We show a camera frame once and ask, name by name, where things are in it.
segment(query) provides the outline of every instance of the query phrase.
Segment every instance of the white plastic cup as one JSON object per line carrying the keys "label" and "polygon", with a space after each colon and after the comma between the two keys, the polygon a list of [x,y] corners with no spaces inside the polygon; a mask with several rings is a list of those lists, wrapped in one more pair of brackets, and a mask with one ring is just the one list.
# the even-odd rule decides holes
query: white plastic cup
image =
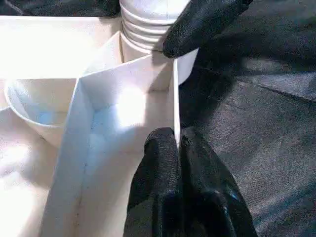
{"label": "white plastic cup", "polygon": [[75,79],[11,80],[5,97],[17,116],[59,148],[75,83]]}

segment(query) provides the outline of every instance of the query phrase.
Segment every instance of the white cup rim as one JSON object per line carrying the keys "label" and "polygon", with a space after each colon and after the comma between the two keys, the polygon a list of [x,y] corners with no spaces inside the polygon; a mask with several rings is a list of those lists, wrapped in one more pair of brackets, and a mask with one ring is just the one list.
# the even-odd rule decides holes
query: white cup rim
{"label": "white cup rim", "polygon": [[8,105],[9,105],[9,107],[14,111],[14,113],[15,113],[18,117],[20,117],[21,119],[23,119],[23,120],[25,120],[25,121],[27,121],[27,122],[29,122],[29,123],[31,123],[31,124],[34,124],[34,125],[37,125],[37,126],[41,126],[41,127],[60,128],[60,127],[62,127],[62,126],[65,124],[65,123],[62,123],[62,124],[60,124],[60,125],[48,125],[48,124],[43,124],[43,123],[35,122],[35,121],[33,121],[33,120],[31,120],[31,119],[29,119],[29,118],[26,118],[26,117],[24,117],[23,115],[21,115],[20,112],[18,112],[18,111],[16,110],[16,108],[14,107],[14,105],[11,103],[10,97],[9,97],[9,95],[8,95],[9,90],[10,90],[10,87],[12,86],[12,84],[13,84],[14,81],[15,81],[15,80],[10,80],[10,81],[7,81],[7,82],[6,82],[5,89],[4,89],[4,96],[5,96],[5,99],[6,99],[7,103],[8,103]]}

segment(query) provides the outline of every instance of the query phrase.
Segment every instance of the white bottle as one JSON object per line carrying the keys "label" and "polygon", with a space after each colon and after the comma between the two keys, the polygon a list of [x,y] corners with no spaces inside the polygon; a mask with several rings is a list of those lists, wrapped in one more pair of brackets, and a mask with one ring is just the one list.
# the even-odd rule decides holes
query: white bottle
{"label": "white bottle", "polygon": [[138,47],[162,51],[169,27],[189,0],[120,0],[123,31]]}

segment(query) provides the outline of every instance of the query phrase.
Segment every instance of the white divider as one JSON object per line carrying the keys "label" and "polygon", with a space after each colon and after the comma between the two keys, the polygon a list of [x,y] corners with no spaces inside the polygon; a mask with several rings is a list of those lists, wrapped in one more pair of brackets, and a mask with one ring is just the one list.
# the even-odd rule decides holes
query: white divider
{"label": "white divider", "polygon": [[168,126],[179,144],[178,80],[187,73],[159,53],[126,62],[134,49],[123,44],[116,33],[102,49],[115,53],[100,53],[91,67],[100,71],[77,81],[41,237],[122,236],[147,136]]}

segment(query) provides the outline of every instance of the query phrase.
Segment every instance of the black glove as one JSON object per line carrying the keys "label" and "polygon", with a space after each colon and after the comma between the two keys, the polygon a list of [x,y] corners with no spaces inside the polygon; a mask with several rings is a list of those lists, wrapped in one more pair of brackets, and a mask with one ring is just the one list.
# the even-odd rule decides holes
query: black glove
{"label": "black glove", "polygon": [[169,58],[199,48],[222,32],[252,0],[191,0],[169,29],[163,53]]}
{"label": "black glove", "polygon": [[207,142],[183,131],[153,131],[131,185],[124,236],[256,237],[237,184]]}

